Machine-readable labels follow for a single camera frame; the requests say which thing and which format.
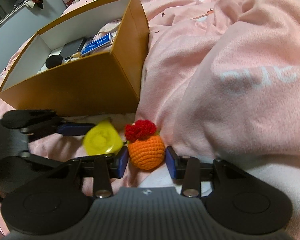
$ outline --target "brown box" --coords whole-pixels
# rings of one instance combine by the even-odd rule
[[[50,53],[122,19],[110,51],[97,52],[37,74]],[[0,87],[15,109],[54,109],[60,116],[135,112],[149,25],[140,0],[96,0],[39,30]]]

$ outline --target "blue card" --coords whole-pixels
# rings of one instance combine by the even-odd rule
[[[88,44],[82,51],[81,51],[81,55],[85,55],[88,54],[96,49],[99,49],[102,46],[105,46],[109,43],[111,43],[112,40],[112,34],[108,33],[107,35],[101,37],[100,39],[91,42],[90,44]]]

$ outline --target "pink bedsheet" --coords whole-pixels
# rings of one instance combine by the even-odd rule
[[[221,156],[284,191],[294,206],[287,231],[300,240],[300,0],[141,2],[150,39],[136,119],[155,122],[180,155]],[[10,109],[0,100],[0,117]],[[117,129],[133,119],[118,117]],[[81,138],[59,135],[31,150],[62,161],[85,155]],[[113,187],[173,185],[168,177],[165,165],[129,165]]]

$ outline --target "stuffed animal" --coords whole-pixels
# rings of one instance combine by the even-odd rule
[[[72,2],[73,2],[73,0],[63,0],[63,1],[68,6],[70,6],[72,4]]]
[[[157,127],[149,120],[138,120],[126,125],[125,137],[131,162],[143,170],[159,166],[165,157],[165,146],[157,132]]]
[[[74,53],[74,54],[70,57],[69,61],[75,61],[75,60],[78,60],[78,59],[81,59],[81,58],[82,58],[82,56],[81,56],[81,51],[79,51],[79,52]]]

